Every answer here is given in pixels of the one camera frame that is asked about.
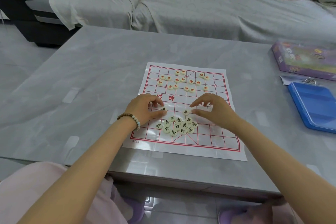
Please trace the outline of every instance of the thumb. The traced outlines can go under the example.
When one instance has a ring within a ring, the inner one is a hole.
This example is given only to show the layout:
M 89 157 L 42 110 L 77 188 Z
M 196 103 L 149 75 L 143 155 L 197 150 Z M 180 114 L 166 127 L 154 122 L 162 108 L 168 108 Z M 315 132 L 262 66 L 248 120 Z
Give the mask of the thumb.
M 150 113 L 150 118 L 153 119 L 153 118 L 159 118 L 161 116 L 164 116 L 167 114 L 167 111 L 164 111 L 164 110 L 160 110 L 160 111 L 156 111 L 156 112 L 151 112 Z
M 191 112 L 198 116 L 204 117 L 205 119 L 209 119 L 209 116 L 210 116 L 210 112 L 207 112 L 204 110 L 192 109 Z

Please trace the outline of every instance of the purple box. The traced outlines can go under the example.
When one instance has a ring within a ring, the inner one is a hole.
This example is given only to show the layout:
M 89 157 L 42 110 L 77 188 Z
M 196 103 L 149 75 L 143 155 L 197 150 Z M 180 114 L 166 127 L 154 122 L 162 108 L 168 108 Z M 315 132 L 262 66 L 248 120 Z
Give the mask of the purple box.
M 271 49 L 281 71 L 336 81 L 336 48 L 278 40 Z

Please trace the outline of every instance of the marble tabletop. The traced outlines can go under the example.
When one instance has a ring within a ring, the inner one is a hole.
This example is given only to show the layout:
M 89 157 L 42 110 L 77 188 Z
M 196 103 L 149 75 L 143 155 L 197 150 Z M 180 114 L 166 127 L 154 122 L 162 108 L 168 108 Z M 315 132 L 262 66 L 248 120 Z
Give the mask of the marble tabletop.
M 336 135 L 304 126 L 270 47 L 83 27 L 0 106 L 0 157 L 73 164 L 137 95 L 147 62 L 161 62 L 226 69 L 236 112 L 336 185 Z M 319 82 L 336 95 L 334 82 Z M 279 193 L 248 149 L 246 156 L 244 162 L 121 148 L 110 171 L 210 192 Z

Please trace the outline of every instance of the forearm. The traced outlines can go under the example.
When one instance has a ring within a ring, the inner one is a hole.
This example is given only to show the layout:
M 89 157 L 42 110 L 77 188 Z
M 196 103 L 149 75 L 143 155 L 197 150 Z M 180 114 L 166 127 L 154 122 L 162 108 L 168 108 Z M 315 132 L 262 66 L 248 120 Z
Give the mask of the forearm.
M 112 124 L 18 223 L 82 223 L 115 155 L 135 127 L 130 117 Z
M 245 143 L 304 223 L 336 223 L 335 187 L 248 122 L 241 120 L 234 133 Z

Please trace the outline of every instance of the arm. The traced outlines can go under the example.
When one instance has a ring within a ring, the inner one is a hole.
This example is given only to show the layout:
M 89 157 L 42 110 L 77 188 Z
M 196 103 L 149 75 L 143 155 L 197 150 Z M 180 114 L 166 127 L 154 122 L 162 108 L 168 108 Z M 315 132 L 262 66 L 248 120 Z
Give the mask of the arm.
M 135 115 L 141 124 L 166 111 L 149 112 L 150 102 L 163 105 L 156 96 L 141 94 L 131 101 L 125 113 Z M 127 135 L 137 127 L 131 117 L 122 117 L 35 202 L 18 224 L 82 223 L 115 155 Z
M 336 223 L 334 186 L 241 119 L 221 97 L 206 93 L 190 107 L 202 102 L 212 104 L 212 111 L 192 112 L 236 134 L 304 223 Z

